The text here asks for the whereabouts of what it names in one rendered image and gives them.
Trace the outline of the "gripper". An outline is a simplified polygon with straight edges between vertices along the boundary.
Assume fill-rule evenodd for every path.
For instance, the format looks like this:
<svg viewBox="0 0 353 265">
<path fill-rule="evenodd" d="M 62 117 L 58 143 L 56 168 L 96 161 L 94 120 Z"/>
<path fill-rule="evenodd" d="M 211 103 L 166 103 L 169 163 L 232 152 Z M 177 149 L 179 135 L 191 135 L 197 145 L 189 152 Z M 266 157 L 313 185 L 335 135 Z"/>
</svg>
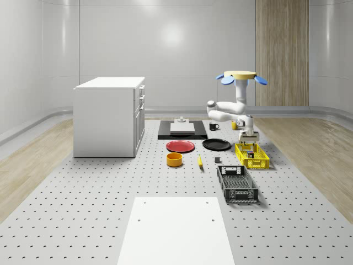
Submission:
<svg viewBox="0 0 353 265">
<path fill-rule="evenodd" d="M 254 144 L 260 140 L 259 132 L 253 132 L 253 135 L 247 135 L 245 131 L 239 133 L 239 142 L 245 144 L 246 142 L 253 142 Z"/>
</svg>

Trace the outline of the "yellow basket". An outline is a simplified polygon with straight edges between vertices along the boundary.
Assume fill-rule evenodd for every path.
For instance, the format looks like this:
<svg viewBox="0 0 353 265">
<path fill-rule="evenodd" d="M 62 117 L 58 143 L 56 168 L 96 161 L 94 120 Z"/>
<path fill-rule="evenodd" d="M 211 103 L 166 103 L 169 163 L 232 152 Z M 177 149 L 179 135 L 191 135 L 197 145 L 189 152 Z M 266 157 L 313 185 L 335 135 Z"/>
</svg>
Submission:
<svg viewBox="0 0 353 265">
<path fill-rule="evenodd" d="M 254 158 L 247 157 L 247 151 L 254 152 Z M 258 144 L 235 144 L 235 153 L 241 165 L 247 168 L 269 168 L 270 159 Z"/>
</svg>

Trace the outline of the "black plate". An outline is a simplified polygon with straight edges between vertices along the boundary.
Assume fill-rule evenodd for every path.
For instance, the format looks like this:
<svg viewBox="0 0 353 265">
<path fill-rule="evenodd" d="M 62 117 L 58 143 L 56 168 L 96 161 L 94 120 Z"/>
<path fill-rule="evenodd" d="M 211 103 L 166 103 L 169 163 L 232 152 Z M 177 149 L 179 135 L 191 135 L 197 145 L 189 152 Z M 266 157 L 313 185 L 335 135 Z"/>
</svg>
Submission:
<svg viewBox="0 0 353 265">
<path fill-rule="evenodd" d="M 212 151 L 225 151 L 231 148 L 231 144 L 223 139 L 207 139 L 202 142 L 204 148 Z"/>
</svg>

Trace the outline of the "dark grey basket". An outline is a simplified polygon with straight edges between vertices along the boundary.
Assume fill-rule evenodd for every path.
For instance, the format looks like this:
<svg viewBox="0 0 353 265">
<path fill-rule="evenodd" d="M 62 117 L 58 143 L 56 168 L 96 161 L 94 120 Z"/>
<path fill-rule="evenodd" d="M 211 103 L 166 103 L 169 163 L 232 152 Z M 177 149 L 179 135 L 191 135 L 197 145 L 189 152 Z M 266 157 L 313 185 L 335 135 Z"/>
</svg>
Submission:
<svg viewBox="0 0 353 265">
<path fill-rule="evenodd" d="M 218 166 L 217 174 L 226 201 L 258 200 L 258 187 L 245 166 Z"/>
</svg>

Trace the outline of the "drone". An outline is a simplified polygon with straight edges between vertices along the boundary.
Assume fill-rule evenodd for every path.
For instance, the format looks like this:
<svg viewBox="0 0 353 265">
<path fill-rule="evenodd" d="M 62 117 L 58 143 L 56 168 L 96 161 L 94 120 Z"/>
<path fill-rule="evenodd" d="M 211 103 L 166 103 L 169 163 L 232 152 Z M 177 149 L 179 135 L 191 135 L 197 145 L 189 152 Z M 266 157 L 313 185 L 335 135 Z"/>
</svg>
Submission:
<svg viewBox="0 0 353 265">
<path fill-rule="evenodd" d="M 267 80 L 258 76 L 256 72 L 251 71 L 224 71 L 223 74 L 216 77 L 217 80 L 221 79 L 221 83 L 224 85 L 229 85 L 235 80 L 252 80 L 254 79 L 256 82 L 267 85 Z"/>
</svg>

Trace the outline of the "red plate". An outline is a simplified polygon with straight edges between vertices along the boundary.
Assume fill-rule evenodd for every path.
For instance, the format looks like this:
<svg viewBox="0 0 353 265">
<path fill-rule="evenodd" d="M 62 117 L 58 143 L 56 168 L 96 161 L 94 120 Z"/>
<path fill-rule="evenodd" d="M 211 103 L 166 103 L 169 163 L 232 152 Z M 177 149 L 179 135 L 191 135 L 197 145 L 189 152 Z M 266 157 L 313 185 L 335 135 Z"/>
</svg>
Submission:
<svg viewBox="0 0 353 265">
<path fill-rule="evenodd" d="M 168 142 L 166 144 L 166 148 L 170 152 L 186 153 L 193 151 L 195 149 L 195 145 L 190 141 L 175 140 Z"/>
</svg>

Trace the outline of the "yellow bowl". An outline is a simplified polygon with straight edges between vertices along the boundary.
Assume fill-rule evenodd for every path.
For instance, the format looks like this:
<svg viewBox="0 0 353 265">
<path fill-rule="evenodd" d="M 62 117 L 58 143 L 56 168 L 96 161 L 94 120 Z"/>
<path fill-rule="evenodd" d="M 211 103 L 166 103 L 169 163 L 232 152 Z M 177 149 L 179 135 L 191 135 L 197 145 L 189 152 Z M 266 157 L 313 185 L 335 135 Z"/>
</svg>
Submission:
<svg viewBox="0 0 353 265">
<path fill-rule="evenodd" d="M 177 152 L 167 154 L 167 165 L 170 167 L 179 167 L 183 163 L 183 156 Z"/>
</svg>

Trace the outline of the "black stove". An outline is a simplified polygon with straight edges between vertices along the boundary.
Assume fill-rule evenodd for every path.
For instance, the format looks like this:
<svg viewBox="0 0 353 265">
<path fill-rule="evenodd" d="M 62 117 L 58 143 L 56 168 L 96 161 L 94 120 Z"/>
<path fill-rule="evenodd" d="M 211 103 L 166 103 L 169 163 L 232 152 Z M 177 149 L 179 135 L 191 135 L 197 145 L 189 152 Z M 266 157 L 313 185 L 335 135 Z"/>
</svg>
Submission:
<svg viewBox="0 0 353 265">
<path fill-rule="evenodd" d="M 195 133 L 186 135 L 171 135 L 170 124 L 173 123 L 171 120 L 161 120 L 158 140 L 206 140 L 207 132 L 204 124 L 201 120 L 190 120 L 190 123 L 194 124 Z"/>
</svg>

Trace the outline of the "white board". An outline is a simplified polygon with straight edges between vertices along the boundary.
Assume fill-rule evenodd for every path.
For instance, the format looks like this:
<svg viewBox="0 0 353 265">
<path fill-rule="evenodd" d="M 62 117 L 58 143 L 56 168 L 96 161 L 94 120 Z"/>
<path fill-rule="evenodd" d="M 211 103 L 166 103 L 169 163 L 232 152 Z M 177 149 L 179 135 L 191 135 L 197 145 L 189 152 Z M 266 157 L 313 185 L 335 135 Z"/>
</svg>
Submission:
<svg viewBox="0 0 353 265">
<path fill-rule="evenodd" d="M 216 197 L 137 197 L 117 265 L 234 265 Z"/>
</svg>

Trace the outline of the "white cabinet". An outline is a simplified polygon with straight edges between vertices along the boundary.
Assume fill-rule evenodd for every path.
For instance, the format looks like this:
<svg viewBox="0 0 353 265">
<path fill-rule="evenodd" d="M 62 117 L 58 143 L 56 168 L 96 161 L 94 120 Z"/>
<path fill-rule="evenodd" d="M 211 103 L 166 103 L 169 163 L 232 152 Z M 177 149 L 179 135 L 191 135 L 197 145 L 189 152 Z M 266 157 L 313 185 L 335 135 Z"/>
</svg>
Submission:
<svg viewBox="0 0 353 265">
<path fill-rule="evenodd" d="M 73 155 L 135 157 L 145 131 L 144 77 L 97 77 L 73 90 Z"/>
</svg>

